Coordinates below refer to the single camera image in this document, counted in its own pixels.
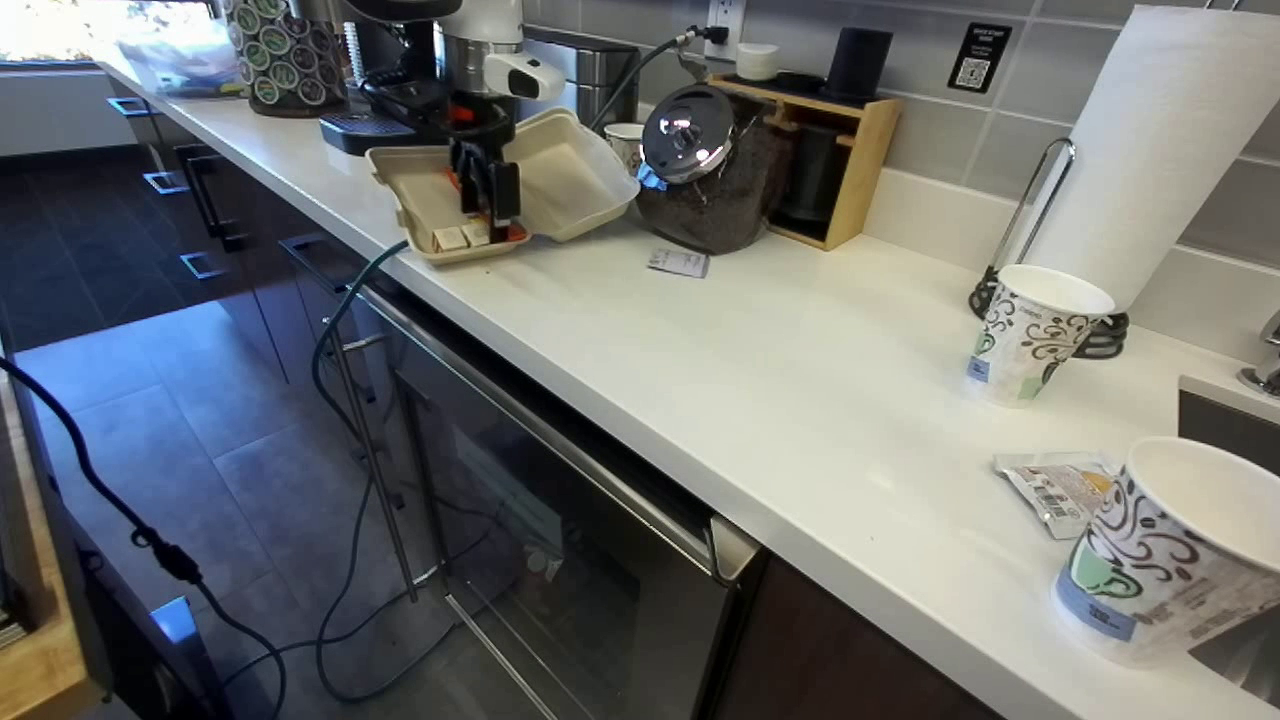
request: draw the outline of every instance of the dark floor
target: dark floor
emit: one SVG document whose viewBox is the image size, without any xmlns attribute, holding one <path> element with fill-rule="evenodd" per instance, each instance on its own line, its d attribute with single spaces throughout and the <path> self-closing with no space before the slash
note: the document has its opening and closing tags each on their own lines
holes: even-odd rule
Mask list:
<svg viewBox="0 0 1280 720">
<path fill-rule="evenodd" d="M 189 195 L 154 195 L 138 147 L 0 162 L 0 319 L 36 347 L 214 298 L 178 252 L 204 247 Z"/>
<path fill-rule="evenodd" d="M 151 524 L 178 542 L 213 594 L 265 628 L 274 643 L 317 635 L 331 605 L 353 522 L 365 494 L 356 448 L 340 425 L 317 407 L 306 387 L 288 387 L 261 357 L 239 343 L 218 305 L 118 324 L 20 351 L 83 425 L 99 475 L 132 500 Z M 147 554 L 129 545 L 129 524 L 109 514 L 70 467 L 70 448 L 50 417 L 38 417 L 60 490 L 70 517 L 97 537 L 137 597 L 154 609 L 189 597 L 201 616 L 208 657 L 218 676 L 255 657 L 255 643 L 214 624 L 194 594 L 158 578 Z M 399 480 L 412 569 L 430 554 L 420 522 L 420 490 Z M 397 597 L 399 574 L 378 510 L 365 514 L 360 578 L 336 628 Z M 368 693 L 409 669 L 452 628 L 430 594 L 397 605 L 360 641 L 331 647 L 331 676 L 342 693 Z M 294 720 L 324 716 L 531 716 L 510 686 L 486 665 L 468 631 L 452 631 L 397 693 L 375 703 L 342 708 L 324 698 L 310 652 L 288 657 L 288 708 Z M 236 716 L 265 716 L 274 689 L 270 669 L 233 686 Z"/>
</svg>

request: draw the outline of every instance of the gray tile backsplash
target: gray tile backsplash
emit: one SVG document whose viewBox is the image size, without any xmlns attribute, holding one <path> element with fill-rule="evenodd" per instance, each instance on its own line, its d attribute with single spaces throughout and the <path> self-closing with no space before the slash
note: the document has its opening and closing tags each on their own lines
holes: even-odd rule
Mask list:
<svg viewBox="0 0 1280 720">
<path fill-rule="evenodd" d="M 660 44 L 704 20 L 708 0 L 525 0 L 531 25 Z M 780 63 L 822 78 L 839 27 L 886 27 L 879 94 L 902 99 L 890 169 L 1020 195 L 1043 143 L 1078 116 L 1132 0 L 746 0 L 743 39 L 780 44 Z M 966 25 L 1009 25 L 1010 39 L 987 94 L 948 88 Z M 687 78 L 665 62 L 645 99 Z M 1202 203 L 1185 246 L 1280 267 L 1280 108 Z"/>
</svg>

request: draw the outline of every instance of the stainless steel dishwasher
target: stainless steel dishwasher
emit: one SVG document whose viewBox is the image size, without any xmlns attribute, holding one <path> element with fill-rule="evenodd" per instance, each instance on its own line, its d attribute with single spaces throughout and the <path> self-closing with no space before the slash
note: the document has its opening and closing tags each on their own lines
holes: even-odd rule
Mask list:
<svg viewBox="0 0 1280 720">
<path fill-rule="evenodd" d="M 708 716 L 758 548 L 414 298 L 360 291 L 441 594 L 535 716 Z"/>
</svg>

